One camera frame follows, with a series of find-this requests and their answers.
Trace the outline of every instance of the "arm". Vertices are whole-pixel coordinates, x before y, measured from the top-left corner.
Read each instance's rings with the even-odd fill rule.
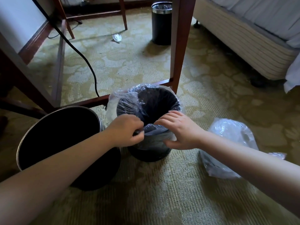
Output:
[[[143,131],[132,135],[143,126],[138,117],[121,115],[103,132],[0,183],[0,224],[28,224],[108,150],[142,141]]]
[[[174,132],[177,141],[166,140],[168,147],[206,151],[300,217],[300,166],[207,132],[178,111],[169,112],[155,124]]]

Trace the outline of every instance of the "patterned carpet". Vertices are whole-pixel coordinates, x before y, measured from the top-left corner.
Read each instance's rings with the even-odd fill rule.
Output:
[[[122,31],[121,16],[84,20],[73,30],[72,43],[90,60],[100,95],[169,78],[170,47],[151,42],[150,9],[127,11],[127,21],[128,31]],[[118,32],[120,44],[111,36]],[[299,88],[285,94],[280,84],[251,86],[249,66],[212,37],[191,26],[177,93],[187,115],[204,129],[215,117],[242,121],[252,129],[261,151],[286,152],[288,161],[300,165]],[[49,91],[58,40],[47,39],[29,64]],[[68,45],[65,57],[62,104],[95,97],[84,60]],[[15,88],[9,96],[32,104]],[[103,107],[93,110],[107,125]],[[9,118],[0,139],[3,180],[17,171],[17,145],[36,119],[2,110],[0,114]],[[198,149],[172,150],[153,163],[140,162],[123,149],[120,169],[109,185],[93,192],[68,188],[32,224],[300,224],[300,220],[245,180],[208,177]]]

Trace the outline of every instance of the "trash can rim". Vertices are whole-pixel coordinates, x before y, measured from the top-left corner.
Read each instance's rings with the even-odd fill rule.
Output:
[[[61,109],[57,109],[57,110],[55,110],[55,111],[53,111],[53,112],[51,112],[51,113],[45,115],[45,116],[42,117],[41,119],[39,119],[32,127],[30,127],[30,128],[27,130],[27,132],[25,133],[25,135],[22,137],[22,139],[21,139],[21,141],[20,141],[20,143],[19,143],[19,145],[18,145],[17,154],[16,154],[17,165],[18,165],[18,168],[19,168],[20,171],[22,171],[22,169],[21,169],[20,164],[19,164],[19,151],[20,151],[21,144],[23,143],[23,140],[25,139],[25,137],[27,136],[27,134],[30,132],[30,130],[31,130],[37,123],[39,123],[41,120],[43,120],[44,118],[46,118],[46,117],[49,116],[50,114],[53,114],[53,113],[55,113],[55,112],[57,112],[57,111],[59,111],[59,110],[63,110],[63,109],[67,109],[67,108],[74,108],[74,107],[84,108],[84,109],[90,110],[92,113],[94,113],[95,116],[96,116],[97,119],[98,119],[98,122],[99,122],[99,127],[100,127],[99,132],[102,131],[102,123],[101,123],[100,118],[98,117],[98,115],[97,115],[93,110],[91,110],[91,109],[89,109],[89,108],[87,108],[87,107],[84,107],[84,106],[66,106],[66,107],[63,107],[63,108],[61,108]]]
[[[169,13],[172,13],[172,7],[170,9],[166,9],[166,10],[160,10],[160,9],[155,9],[154,7],[156,5],[172,5],[172,2],[171,1],[160,1],[160,2],[156,2],[156,3],[153,3],[151,5],[151,8],[152,8],[152,12],[153,13],[157,13],[157,14],[169,14]]]

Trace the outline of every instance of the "hand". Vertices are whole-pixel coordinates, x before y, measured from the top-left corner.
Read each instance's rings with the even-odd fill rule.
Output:
[[[112,142],[113,147],[127,147],[141,142],[144,139],[144,123],[135,115],[123,114],[118,116],[103,131]],[[132,136],[135,130],[141,132]]]
[[[175,134],[177,141],[164,141],[168,148],[173,149],[186,150],[197,148],[202,134],[206,133],[204,129],[199,127],[189,117],[175,110],[169,111],[154,124],[162,125]]]

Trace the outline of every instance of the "forearm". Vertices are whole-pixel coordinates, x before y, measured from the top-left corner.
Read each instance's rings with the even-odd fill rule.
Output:
[[[199,148],[300,217],[300,167],[206,132]]]
[[[29,223],[110,148],[101,132],[0,183],[0,224]]]

